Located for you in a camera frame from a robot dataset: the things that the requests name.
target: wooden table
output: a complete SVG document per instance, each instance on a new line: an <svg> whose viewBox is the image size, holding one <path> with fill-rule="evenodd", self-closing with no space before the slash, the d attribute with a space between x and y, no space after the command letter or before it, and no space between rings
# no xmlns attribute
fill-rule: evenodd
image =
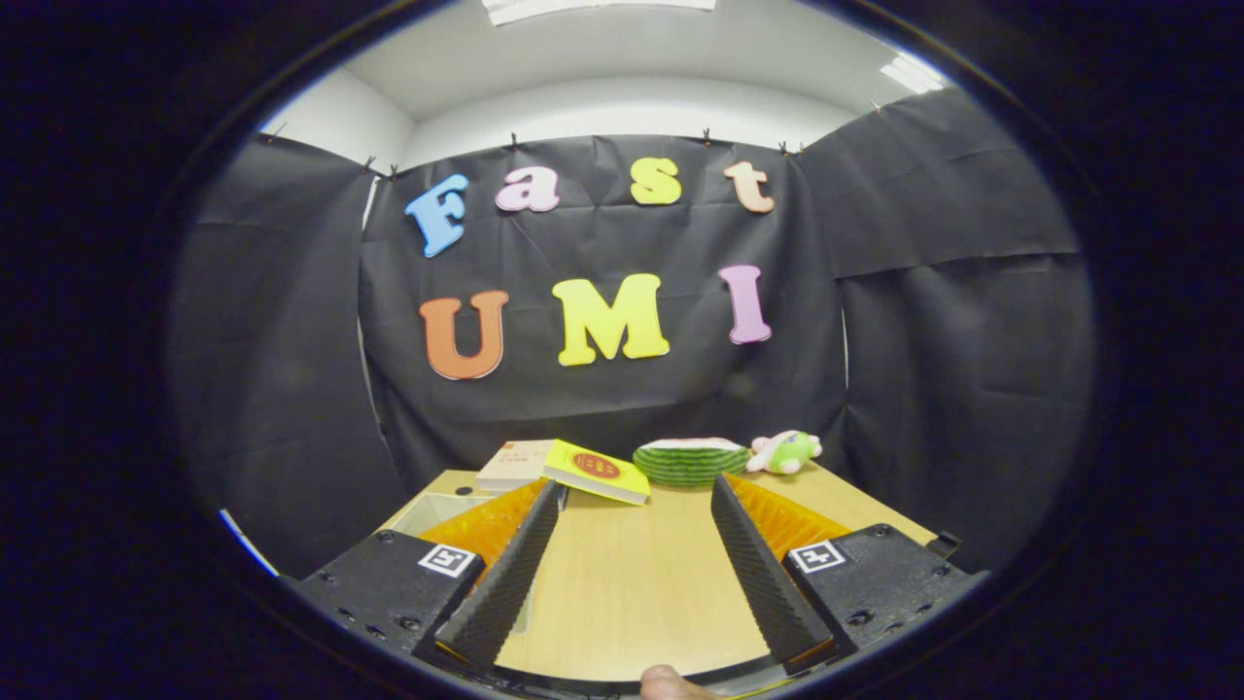
<svg viewBox="0 0 1244 700"><path fill-rule="evenodd" d="M886 522L922 545L935 537L816 466L744 479L851 530ZM447 471L422 494L452 496L462 486L474 487L475 472ZM652 485L641 507L572 490L532 584L530 618L510 633L496 664L634 681L653 664L694 674L768 655L713 523L710 497L709 489ZM409 522L412 505L382 528L418 536L423 523Z"/></svg>

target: blue letter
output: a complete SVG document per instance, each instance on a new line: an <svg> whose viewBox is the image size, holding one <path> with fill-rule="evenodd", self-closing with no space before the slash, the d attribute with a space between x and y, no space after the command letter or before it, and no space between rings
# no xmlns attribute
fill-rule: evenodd
<svg viewBox="0 0 1244 700"><path fill-rule="evenodd" d="M462 237L463 226L449 223L449 216L460 219L466 213L466 205L463 204L463 198L458 195L458 191L466 189L468 184L470 183L465 175L452 174L406 205L406 213L419 221L423 237L428 241L423 246L425 257L440 252L449 247L450 242ZM444 201L440 200L442 194L445 196Z"/></svg>

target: book cover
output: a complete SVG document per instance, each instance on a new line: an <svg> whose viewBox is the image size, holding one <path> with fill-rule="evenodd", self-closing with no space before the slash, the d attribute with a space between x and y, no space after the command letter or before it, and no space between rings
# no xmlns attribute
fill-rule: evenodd
<svg viewBox="0 0 1244 700"><path fill-rule="evenodd" d="M552 440L514 440L506 443L475 475L481 491L514 491L544 476Z"/></svg>
<svg viewBox="0 0 1244 700"><path fill-rule="evenodd" d="M642 506L652 490L648 477L631 463L555 440L544 475L559 484L597 496Z"/></svg>

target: black cloth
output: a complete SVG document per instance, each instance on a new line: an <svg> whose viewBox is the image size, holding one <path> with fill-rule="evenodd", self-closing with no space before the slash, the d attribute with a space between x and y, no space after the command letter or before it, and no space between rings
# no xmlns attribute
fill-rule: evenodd
<svg viewBox="0 0 1244 700"><path fill-rule="evenodd" d="M256 138L204 195L170 308L188 466L281 572L301 578L406 497L377 433L357 328L374 178Z"/></svg>
<svg viewBox="0 0 1244 700"><path fill-rule="evenodd" d="M631 163L671 158L682 196L639 205ZM723 170L749 160L768 174L768 214L738 200ZM515 168L559 173L550 211L500 210L494 196ZM463 236L433 257L415 196L453 173L463 191ZM734 344L730 296L718 270L760 267L768 341ZM495 148L401 173L378 188L364 231L360 316L377 410L404 484L445 469L479 469L506 440L560 438L628 459L663 438L722 436L740 444L797 428L835 440L842 410L843 346L829 249L794 155L673 137L581 137ZM561 367L562 303L552 286L591 280L607 302L623 277L652 272L669 354L613 361L600 353ZM419 305L457 297L458 352L480 343L471 295L500 288L504 357L480 380L450 382L428 364Z"/></svg>
<svg viewBox="0 0 1244 700"><path fill-rule="evenodd" d="M1092 395L1085 261L1045 178L965 94L807 147L845 305L841 475L999 568L1052 505Z"/></svg>

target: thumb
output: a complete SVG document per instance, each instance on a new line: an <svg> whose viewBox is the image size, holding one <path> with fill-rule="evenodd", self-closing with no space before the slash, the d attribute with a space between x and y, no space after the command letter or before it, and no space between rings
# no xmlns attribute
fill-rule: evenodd
<svg viewBox="0 0 1244 700"><path fill-rule="evenodd" d="M643 700L720 700L722 696L678 675L664 664L652 666L639 678L639 698Z"/></svg>

